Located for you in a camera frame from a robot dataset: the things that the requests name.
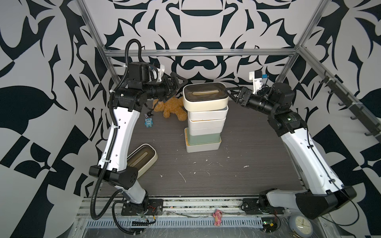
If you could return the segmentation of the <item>cream dark-lid tissue box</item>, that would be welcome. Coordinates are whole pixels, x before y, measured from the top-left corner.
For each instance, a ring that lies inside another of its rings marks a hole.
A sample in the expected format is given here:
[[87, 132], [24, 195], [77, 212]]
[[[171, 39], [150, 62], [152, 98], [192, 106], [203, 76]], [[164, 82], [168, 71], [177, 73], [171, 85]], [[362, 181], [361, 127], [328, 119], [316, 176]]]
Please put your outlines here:
[[229, 97], [226, 86], [220, 82], [189, 84], [183, 88], [183, 104], [188, 112], [222, 110]]
[[146, 173], [157, 161], [156, 150], [148, 143], [142, 144], [127, 157], [127, 164], [138, 169], [138, 178]]

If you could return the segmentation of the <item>grey lid white tissue box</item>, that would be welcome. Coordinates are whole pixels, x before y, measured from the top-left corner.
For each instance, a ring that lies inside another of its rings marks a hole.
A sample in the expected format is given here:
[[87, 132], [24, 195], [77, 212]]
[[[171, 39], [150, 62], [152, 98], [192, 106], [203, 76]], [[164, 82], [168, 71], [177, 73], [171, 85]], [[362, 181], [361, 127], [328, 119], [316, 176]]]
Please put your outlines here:
[[188, 118], [191, 121], [222, 120], [226, 118], [228, 110], [229, 110], [229, 107], [226, 106], [223, 109], [214, 110], [214, 111], [200, 111], [200, 112], [188, 111]]

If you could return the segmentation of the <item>white bamboo tissue box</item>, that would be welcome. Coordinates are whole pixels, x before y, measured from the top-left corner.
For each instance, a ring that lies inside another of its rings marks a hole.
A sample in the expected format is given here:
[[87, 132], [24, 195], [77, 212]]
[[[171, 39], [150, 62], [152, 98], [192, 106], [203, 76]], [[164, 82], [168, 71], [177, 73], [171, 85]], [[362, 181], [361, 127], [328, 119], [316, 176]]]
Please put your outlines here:
[[221, 128], [224, 126], [226, 118], [219, 120], [192, 121], [188, 118], [189, 128], [192, 130], [202, 130], [211, 128]]
[[224, 125], [196, 125], [189, 124], [190, 135], [199, 136], [206, 134], [219, 134], [223, 131]]
[[215, 143], [215, 144], [202, 144], [202, 145], [188, 145], [187, 143], [187, 133], [190, 133], [189, 128], [184, 129], [184, 134], [185, 134], [185, 143], [186, 143], [186, 150], [188, 153], [195, 153], [195, 152], [204, 152], [204, 151], [214, 151], [218, 150], [220, 147], [220, 143]]

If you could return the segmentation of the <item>green tissue box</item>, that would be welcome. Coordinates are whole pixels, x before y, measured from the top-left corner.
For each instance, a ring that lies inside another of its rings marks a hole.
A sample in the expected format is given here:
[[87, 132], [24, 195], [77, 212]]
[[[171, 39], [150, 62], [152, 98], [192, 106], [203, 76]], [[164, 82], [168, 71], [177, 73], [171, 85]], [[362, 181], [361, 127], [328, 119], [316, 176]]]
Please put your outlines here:
[[204, 134], [204, 135], [190, 135], [187, 133], [188, 145], [202, 145], [202, 144], [215, 144], [221, 142], [221, 136], [219, 133]]

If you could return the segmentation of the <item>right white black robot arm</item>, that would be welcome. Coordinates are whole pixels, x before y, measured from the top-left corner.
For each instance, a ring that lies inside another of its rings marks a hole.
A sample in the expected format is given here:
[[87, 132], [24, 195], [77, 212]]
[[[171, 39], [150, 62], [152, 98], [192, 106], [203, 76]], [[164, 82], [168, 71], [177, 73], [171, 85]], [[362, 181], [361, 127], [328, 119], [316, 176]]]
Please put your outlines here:
[[275, 83], [255, 93], [247, 87], [225, 89], [238, 105], [267, 115], [269, 125], [282, 140], [305, 189], [268, 189], [260, 193], [262, 207], [287, 208], [309, 219], [335, 211], [357, 195], [345, 186], [320, 154], [302, 117], [290, 109], [295, 92], [288, 84]]

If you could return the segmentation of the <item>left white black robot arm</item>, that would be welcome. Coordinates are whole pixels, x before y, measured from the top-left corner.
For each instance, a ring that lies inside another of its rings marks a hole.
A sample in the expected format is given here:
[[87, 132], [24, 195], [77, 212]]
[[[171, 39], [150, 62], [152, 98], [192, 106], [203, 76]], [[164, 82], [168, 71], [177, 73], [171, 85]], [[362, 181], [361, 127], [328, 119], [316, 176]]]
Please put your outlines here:
[[[110, 91], [108, 109], [112, 119], [111, 131], [104, 154], [89, 174], [97, 179], [90, 201], [90, 215], [100, 219], [113, 199], [121, 194], [139, 213], [148, 207], [148, 193], [138, 182], [138, 169], [128, 165], [127, 156], [133, 130], [148, 100], [166, 102], [187, 84], [187, 79], [172, 72], [165, 76], [155, 64], [144, 62], [142, 45], [137, 39], [125, 47], [125, 72], [118, 85]], [[117, 191], [100, 213], [96, 213], [96, 199], [102, 182], [113, 185]]]

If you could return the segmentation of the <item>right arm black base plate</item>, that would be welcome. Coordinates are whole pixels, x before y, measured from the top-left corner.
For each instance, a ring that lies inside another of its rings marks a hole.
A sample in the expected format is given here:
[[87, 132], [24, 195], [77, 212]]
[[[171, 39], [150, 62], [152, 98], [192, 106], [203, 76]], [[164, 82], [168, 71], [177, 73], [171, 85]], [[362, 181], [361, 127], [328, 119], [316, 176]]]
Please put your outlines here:
[[244, 198], [240, 209], [247, 215], [283, 215], [283, 208], [273, 207], [264, 198]]

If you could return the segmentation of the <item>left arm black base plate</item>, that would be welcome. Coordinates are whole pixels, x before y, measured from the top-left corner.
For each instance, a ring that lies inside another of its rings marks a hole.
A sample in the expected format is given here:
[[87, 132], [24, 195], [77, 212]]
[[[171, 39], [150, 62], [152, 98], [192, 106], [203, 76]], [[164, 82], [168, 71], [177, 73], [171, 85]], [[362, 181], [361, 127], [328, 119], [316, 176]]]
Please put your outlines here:
[[163, 199], [149, 199], [143, 201], [142, 204], [127, 203], [123, 205], [122, 216], [135, 216], [144, 214], [153, 216], [162, 212]]

